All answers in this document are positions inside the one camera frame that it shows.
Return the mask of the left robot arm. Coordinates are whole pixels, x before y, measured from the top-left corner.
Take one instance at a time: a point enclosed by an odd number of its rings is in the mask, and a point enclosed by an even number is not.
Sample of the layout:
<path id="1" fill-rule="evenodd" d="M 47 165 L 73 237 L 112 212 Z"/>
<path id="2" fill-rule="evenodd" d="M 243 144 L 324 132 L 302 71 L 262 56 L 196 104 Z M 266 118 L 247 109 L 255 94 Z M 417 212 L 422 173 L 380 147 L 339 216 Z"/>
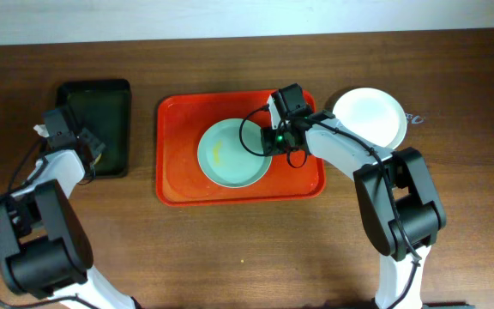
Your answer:
<path id="1" fill-rule="evenodd" d="M 93 264 L 93 250 L 69 203 L 77 185 L 93 181 L 105 145 L 78 124 L 68 107 L 43 115 L 35 168 L 0 195 L 0 274 L 16 295 L 29 294 L 31 308 L 137 308 Z M 0 307 L 10 304 L 0 298 Z"/>

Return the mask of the white plate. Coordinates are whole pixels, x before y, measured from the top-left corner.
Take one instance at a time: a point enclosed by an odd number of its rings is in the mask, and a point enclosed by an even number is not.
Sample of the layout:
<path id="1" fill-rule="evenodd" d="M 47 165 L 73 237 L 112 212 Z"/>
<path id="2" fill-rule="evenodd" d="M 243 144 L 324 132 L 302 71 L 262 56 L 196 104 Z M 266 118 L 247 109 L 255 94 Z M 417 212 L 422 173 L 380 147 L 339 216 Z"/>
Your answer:
<path id="1" fill-rule="evenodd" d="M 380 89 L 347 91 L 335 102 L 332 113 L 351 132 L 383 148 L 398 148 L 407 133 L 401 104 Z"/>

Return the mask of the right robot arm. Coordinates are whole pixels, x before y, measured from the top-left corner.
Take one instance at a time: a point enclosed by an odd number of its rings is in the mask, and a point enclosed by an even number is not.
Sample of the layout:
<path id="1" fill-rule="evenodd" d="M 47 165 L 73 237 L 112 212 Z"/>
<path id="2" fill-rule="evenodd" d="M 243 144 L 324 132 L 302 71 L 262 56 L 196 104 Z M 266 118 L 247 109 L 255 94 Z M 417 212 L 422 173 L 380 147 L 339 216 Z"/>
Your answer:
<path id="1" fill-rule="evenodd" d="M 380 254 L 379 308 L 420 308 L 425 259 L 446 214 L 422 154 L 399 149 L 403 108 L 389 94 L 356 88 L 332 111 L 315 112 L 294 83 L 268 97 L 266 156 L 303 150 L 352 179 L 366 235 Z"/>

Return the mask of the light blue plate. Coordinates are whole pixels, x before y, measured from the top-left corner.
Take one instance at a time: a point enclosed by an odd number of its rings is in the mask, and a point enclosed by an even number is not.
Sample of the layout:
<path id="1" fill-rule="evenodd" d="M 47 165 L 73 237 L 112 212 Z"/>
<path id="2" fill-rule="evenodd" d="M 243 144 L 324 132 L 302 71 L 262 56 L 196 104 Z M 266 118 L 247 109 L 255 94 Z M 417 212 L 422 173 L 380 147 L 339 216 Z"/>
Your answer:
<path id="1" fill-rule="evenodd" d="M 272 158 L 261 154 L 260 126 L 241 118 L 222 120 L 205 131 L 197 147 L 198 164 L 205 176 L 226 188 L 242 188 L 260 180 Z"/>

